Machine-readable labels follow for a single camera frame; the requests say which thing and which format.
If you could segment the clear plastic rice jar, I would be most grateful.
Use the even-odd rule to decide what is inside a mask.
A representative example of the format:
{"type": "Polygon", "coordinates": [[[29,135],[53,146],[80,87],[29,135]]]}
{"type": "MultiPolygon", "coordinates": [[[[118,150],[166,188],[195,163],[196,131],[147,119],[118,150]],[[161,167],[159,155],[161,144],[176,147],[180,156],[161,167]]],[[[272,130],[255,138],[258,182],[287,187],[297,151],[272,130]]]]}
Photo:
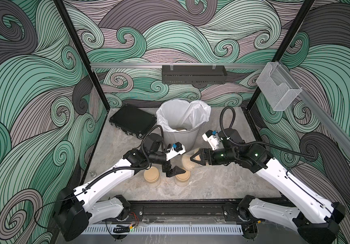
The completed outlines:
{"type": "Polygon", "coordinates": [[[195,154],[197,153],[198,151],[200,150],[200,148],[195,148],[194,150],[191,150],[189,152],[186,152],[185,154],[183,154],[182,156],[182,166],[185,170],[188,170],[188,171],[193,171],[197,168],[200,168],[201,165],[195,163],[195,162],[192,162],[190,160],[190,158],[195,154]]]}

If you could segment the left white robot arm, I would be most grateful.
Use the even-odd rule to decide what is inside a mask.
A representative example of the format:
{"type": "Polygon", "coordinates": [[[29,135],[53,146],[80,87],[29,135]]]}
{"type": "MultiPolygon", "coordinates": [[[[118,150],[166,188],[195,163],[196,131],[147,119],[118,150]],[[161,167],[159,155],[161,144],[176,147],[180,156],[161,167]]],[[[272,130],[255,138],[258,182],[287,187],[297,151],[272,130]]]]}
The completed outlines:
{"type": "Polygon", "coordinates": [[[65,241],[76,239],[89,225],[99,221],[127,219],[130,203],[123,196],[117,195],[107,201],[101,201],[101,197],[150,163],[163,165],[168,178],[184,173],[178,166],[171,167],[171,159],[184,153],[183,148],[170,147],[164,153],[155,152],[145,156],[141,150],[134,148],[97,178],[74,189],[62,189],[56,198],[52,217],[65,241]]]}

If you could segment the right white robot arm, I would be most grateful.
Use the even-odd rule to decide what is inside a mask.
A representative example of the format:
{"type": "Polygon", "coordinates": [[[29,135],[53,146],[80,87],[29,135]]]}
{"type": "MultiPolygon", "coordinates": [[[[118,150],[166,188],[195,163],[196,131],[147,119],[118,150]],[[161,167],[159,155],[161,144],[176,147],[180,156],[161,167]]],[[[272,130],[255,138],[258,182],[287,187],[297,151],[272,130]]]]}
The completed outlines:
{"type": "Polygon", "coordinates": [[[190,160],[202,166],[236,163],[265,179],[294,204],[287,207],[247,195],[239,203],[237,212],[249,226],[260,220],[274,222],[296,231],[309,244],[331,244],[338,237],[339,224],[346,214],[345,206],[314,192],[264,147],[202,148],[190,160]]]}

